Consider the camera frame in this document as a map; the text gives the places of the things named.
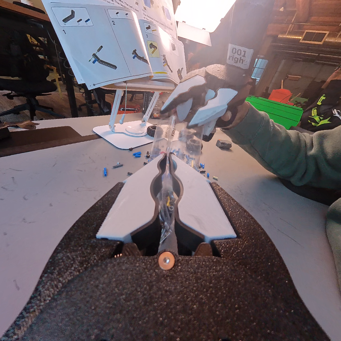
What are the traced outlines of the clear plastic bag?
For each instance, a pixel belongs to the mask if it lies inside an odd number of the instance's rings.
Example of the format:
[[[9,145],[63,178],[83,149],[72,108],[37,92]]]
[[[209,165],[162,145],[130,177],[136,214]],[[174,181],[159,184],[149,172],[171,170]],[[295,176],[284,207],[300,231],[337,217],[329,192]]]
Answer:
[[[207,240],[178,240],[175,233],[175,206],[180,193],[180,186],[172,175],[170,164],[176,170],[177,165],[169,161],[169,156],[174,155],[186,163],[185,142],[195,138],[202,141],[202,129],[188,129],[187,123],[176,123],[175,116],[161,122],[164,129],[163,138],[154,138],[152,145],[152,159],[159,155],[165,155],[159,162],[160,174],[151,183],[151,194],[156,200],[156,219],[160,230],[160,238],[157,240],[158,253],[172,253],[190,255],[198,246]],[[194,156],[194,165],[199,166],[200,155]]]

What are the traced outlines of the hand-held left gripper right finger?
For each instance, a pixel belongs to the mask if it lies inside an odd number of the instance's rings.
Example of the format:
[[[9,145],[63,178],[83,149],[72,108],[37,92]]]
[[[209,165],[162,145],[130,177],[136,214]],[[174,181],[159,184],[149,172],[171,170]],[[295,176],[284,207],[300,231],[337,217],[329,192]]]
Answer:
[[[180,193],[175,206],[175,233],[178,240],[222,240],[236,238],[225,211],[210,181],[174,155],[169,156],[177,167],[172,175]]]

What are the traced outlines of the green plastic bin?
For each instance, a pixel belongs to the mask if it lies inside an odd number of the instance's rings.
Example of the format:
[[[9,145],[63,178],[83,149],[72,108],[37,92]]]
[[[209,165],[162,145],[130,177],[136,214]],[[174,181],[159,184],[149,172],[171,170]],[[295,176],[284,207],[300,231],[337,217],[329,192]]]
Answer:
[[[249,96],[245,101],[249,102],[258,111],[267,113],[270,119],[284,126],[287,130],[292,126],[297,126],[303,114],[302,108],[262,97]]]

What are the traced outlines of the red plastic bin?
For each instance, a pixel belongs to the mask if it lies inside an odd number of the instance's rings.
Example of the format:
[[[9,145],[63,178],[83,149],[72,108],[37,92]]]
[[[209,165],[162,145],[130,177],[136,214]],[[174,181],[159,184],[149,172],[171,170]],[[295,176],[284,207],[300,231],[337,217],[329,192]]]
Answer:
[[[268,99],[271,101],[276,101],[283,104],[288,104],[291,97],[292,92],[288,89],[280,88],[272,90],[271,94],[269,95]]]

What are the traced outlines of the white booklet stand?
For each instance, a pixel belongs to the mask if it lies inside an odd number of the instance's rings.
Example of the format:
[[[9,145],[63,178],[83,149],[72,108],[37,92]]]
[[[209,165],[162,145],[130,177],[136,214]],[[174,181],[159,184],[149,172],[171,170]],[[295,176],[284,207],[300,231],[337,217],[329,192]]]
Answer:
[[[112,145],[119,149],[128,150],[130,148],[140,147],[153,142],[153,137],[147,134],[147,127],[151,126],[148,119],[151,116],[152,110],[159,98],[160,92],[172,92],[175,88],[173,82],[153,81],[147,79],[134,79],[110,84],[116,90],[113,108],[108,125],[96,126],[93,132],[107,140]],[[124,115],[119,123],[116,123],[116,118],[119,110],[119,104],[124,90],[133,91],[154,91],[154,95],[147,108],[143,118],[137,121],[124,122]]]

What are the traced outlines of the person's right hand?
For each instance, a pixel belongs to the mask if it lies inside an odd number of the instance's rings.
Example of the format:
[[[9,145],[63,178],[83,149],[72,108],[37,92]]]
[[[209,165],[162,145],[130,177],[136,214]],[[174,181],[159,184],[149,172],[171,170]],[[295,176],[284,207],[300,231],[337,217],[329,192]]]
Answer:
[[[226,112],[226,114],[221,117],[221,120],[225,122],[222,128],[224,130],[230,130],[239,125],[245,119],[250,107],[250,103],[245,101],[235,108],[235,115],[229,117],[229,113]]]

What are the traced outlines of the building instruction booklet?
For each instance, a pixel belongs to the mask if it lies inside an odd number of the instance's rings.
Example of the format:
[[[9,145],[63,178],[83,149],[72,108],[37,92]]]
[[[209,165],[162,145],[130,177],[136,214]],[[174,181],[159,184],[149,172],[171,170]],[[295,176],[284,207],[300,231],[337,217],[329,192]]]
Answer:
[[[185,78],[172,1],[42,1],[78,83],[172,91]]]

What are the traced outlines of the grey desk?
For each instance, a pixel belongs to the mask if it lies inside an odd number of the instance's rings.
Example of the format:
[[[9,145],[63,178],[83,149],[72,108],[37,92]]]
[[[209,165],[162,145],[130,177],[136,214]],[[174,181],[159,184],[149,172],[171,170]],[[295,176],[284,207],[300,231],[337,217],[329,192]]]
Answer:
[[[217,131],[204,143],[200,161],[264,228],[311,314],[331,340],[340,340],[340,295],[325,232],[328,207],[285,188],[241,147],[220,150],[217,139],[227,137]],[[113,169],[119,162],[123,166]],[[143,162],[144,156],[134,158],[103,139],[1,158],[1,335],[68,229]]]

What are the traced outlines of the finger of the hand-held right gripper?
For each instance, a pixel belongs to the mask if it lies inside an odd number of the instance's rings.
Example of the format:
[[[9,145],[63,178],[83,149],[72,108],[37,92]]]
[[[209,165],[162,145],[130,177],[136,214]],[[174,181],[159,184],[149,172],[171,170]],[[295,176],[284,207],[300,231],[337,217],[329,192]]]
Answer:
[[[203,75],[194,75],[183,79],[165,101],[160,109],[160,114],[166,114],[176,109],[179,121],[188,120],[186,117],[190,113],[194,98],[201,97],[205,88],[206,77]]]
[[[188,129],[203,126],[203,134],[209,135],[215,132],[215,125],[219,117],[226,112],[228,103],[237,95],[237,91],[231,88],[220,88],[215,96],[209,99],[203,107],[200,107],[194,117],[188,123]]]

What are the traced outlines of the person's right forearm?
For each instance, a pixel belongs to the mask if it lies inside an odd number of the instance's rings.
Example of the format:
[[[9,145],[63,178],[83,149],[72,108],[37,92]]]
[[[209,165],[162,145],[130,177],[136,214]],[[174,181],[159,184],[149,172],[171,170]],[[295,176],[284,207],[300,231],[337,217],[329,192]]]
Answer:
[[[340,126],[312,135],[286,130],[250,106],[245,118],[224,133],[268,171],[295,186],[340,190]]]

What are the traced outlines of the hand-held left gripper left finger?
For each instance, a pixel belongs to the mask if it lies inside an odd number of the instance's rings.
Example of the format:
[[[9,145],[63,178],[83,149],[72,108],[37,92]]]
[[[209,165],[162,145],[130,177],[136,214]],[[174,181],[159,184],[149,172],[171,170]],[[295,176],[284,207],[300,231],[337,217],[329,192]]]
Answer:
[[[124,181],[96,234],[97,238],[132,241],[131,233],[151,221],[156,208],[151,183],[160,174],[158,164],[164,156],[159,155]]]

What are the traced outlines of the black office chair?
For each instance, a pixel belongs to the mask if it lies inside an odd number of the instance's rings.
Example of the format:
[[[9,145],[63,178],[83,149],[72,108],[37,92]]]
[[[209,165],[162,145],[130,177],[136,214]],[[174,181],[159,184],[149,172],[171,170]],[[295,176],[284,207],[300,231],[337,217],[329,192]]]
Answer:
[[[23,25],[17,26],[13,20],[1,17],[0,27],[0,90],[9,91],[3,94],[8,99],[26,99],[25,104],[3,111],[0,116],[28,110],[31,120],[34,119],[36,111],[65,118],[53,112],[53,108],[39,105],[36,99],[37,96],[47,96],[48,93],[54,92],[57,86],[47,80],[49,70],[45,67],[46,63],[34,50]]]

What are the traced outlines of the pile of small toy parts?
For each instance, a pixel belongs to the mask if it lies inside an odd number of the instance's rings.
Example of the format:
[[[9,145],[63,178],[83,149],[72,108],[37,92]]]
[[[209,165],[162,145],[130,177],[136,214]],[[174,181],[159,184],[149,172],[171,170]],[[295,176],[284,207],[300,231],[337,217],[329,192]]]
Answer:
[[[142,154],[142,152],[139,151],[139,152],[133,153],[132,155],[134,157],[138,158],[138,157],[141,157],[141,154]],[[150,153],[147,152],[145,157],[147,159],[150,158]],[[207,178],[210,178],[210,174],[204,170],[205,164],[200,163],[199,167],[197,167],[196,165],[194,165],[194,158],[190,157],[189,155],[185,155],[185,158],[186,158],[186,163],[187,164],[190,164],[190,161],[191,161],[192,168],[195,168],[200,174],[206,175]],[[218,181],[218,177],[216,177],[216,176],[212,176],[212,179],[215,180],[215,181]]]

